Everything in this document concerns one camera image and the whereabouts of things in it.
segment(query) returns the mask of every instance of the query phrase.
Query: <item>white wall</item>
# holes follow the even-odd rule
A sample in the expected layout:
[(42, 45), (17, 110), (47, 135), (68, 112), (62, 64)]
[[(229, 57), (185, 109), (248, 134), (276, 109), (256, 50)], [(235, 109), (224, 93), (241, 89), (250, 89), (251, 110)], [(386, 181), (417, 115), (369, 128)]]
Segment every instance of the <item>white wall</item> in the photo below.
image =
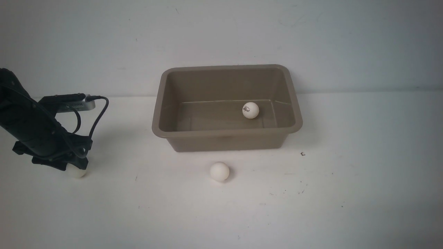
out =
[(441, 0), (15, 0), (0, 67), (32, 96), (156, 95), (178, 66), (278, 63), (298, 92), (443, 88)]

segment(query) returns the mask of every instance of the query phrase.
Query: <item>table tennis ball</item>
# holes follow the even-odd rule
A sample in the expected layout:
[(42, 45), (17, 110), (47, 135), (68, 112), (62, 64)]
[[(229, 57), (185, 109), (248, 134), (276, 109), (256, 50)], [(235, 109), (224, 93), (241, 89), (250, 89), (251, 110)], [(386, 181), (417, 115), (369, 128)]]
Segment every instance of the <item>table tennis ball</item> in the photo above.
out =
[(70, 163), (66, 165), (66, 172), (72, 178), (81, 178), (86, 174), (86, 170), (79, 169)]
[(253, 119), (257, 117), (259, 113), (258, 105), (254, 102), (248, 102), (243, 106), (243, 116), (245, 116), (248, 119)]
[(212, 179), (222, 182), (229, 176), (229, 167), (223, 162), (216, 162), (211, 166), (210, 175)]

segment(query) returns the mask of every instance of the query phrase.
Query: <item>wire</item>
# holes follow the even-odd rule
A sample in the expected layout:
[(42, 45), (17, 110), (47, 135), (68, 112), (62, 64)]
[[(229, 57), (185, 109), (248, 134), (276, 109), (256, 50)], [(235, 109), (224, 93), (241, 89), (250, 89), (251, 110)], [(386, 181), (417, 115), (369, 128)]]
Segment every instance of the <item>wire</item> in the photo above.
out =
[(106, 101), (105, 106), (103, 107), (103, 109), (101, 110), (100, 114), (98, 115), (97, 119), (94, 121), (91, 130), (89, 131), (89, 138), (92, 138), (92, 134), (94, 133), (95, 127), (97, 126), (98, 122), (100, 121), (101, 117), (103, 116), (103, 114), (105, 113), (106, 109), (109, 106), (109, 99), (107, 97), (103, 97), (103, 96), (89, 96), (86, 97), (86, 100), (96, 100), (96, 99), (104, 99)]
[(82, 125), (82, 118), (80, 117), (80, 114), (78, 113), (78, 111), (69, 104), (65, 104), (65, 103), (57, 103), (57, 104), (65, 105), (67, 108), (71, 109), (71, 111), (73, 111), (75, 113), (75, 116), (77, 117), (77, 127), (75, 128), (75, 130), (73, 132), (71, 132), (71, 134), (75, 134), (76, 132), (78, 132), (78, 130), (80, 129), (80, 126)]

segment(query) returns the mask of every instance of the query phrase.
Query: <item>brown plastic bin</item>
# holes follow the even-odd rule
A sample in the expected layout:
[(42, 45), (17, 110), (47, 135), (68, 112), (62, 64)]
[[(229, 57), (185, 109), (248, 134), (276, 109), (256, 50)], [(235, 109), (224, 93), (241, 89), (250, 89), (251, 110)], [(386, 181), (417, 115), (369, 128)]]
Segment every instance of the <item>brown plastic bin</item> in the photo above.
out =
[[(255, 119), (242, 107), (255, 102)], [(152, 131), (177, 152), (280, 148), (302, 127), (291, 75), (281, 65), (180, 67), (165, 71)]]

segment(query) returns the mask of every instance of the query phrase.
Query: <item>white table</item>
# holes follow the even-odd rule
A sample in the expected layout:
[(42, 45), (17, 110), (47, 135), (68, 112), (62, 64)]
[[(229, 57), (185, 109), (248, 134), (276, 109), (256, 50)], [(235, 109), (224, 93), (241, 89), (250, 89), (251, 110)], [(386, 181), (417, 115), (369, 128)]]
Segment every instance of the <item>white table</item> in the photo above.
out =
[(304, 125), (282, 148), (194, 153), (154, 136), (155, 97), (110, 98), (82, 179), (0, 130), (0, 248), (442, 248), (443, 93), (298, 98)]

